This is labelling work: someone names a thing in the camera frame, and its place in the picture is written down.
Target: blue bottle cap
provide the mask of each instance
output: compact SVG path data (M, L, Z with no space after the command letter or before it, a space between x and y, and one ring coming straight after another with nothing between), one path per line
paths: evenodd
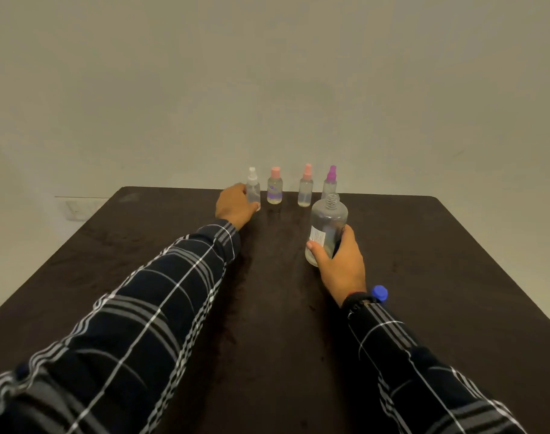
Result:
M387 289L382 285L376 285L372 289L372 295L379 301L386 301Z

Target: hand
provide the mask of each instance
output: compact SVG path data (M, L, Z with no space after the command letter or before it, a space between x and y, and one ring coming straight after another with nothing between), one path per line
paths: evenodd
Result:
M246 195L247 187L242 183L224 189L217 200L215 217L227 219L237 230L241 230L259 209L259 203L249 204Z
M333 259L317 242L308 241L307 247L317 261L323 284L340 307L349 294L366 292L364 258L349 225L343 230L342 243Z

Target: pink spray cap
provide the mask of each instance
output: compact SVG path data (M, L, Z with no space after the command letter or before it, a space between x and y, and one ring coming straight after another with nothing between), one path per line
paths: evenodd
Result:
M305 170L303 171L303 179L307 181L311 179L311 164L309 163L305 165Z
M327 181L335 181L337 178L337 174L335 173L336 169L335 166L329 168L329 172L327 172Z

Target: table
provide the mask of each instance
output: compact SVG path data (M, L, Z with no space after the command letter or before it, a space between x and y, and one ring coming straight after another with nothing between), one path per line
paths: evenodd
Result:
M212 221L218 190L123 187L0 307L0 372L70 331L176 237ZM242 230L158 432L363 432L377 399L337 307L303 255L310 209L285 192ZM550 321L433 197L342 194L368 286L444 362L550 434Z

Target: plaid shirt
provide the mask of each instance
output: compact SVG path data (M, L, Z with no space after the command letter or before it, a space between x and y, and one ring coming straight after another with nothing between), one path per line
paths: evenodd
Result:
M176 240L103 296L70 333L0 374L0 433L147 433L185 371L240 249L225 220ZM506 407L441 364L365 294L344 303L379 399L401 433L522 433Z

